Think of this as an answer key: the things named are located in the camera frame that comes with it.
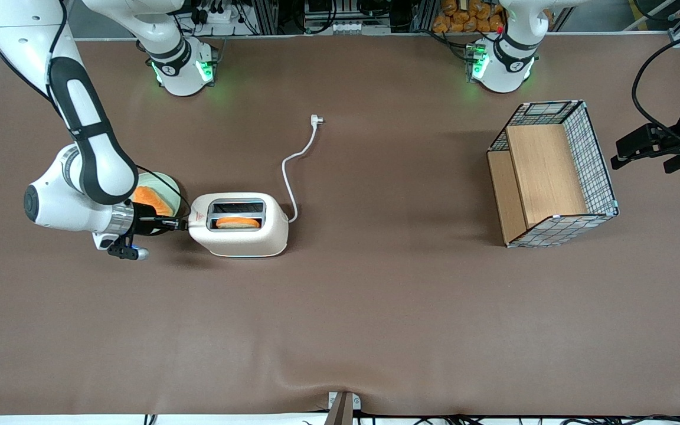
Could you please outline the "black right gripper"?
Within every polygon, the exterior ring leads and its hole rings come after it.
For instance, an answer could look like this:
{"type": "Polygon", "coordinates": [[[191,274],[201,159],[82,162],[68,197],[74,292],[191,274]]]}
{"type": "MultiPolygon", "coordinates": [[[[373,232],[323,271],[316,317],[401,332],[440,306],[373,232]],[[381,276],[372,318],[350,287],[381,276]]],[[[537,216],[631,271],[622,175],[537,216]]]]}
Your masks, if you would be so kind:
{"type": "Polygon", "coordinates": [[[188,229],[187,220],[180,218],[157,216],[157,212],[153,205],[148,204],[132,204],[134,210],[134,221],[130,226],[130,233],[135,235],[155,235],[162,234],[162,228],[176,228],[179,231],[186,231],[188,229]]]}

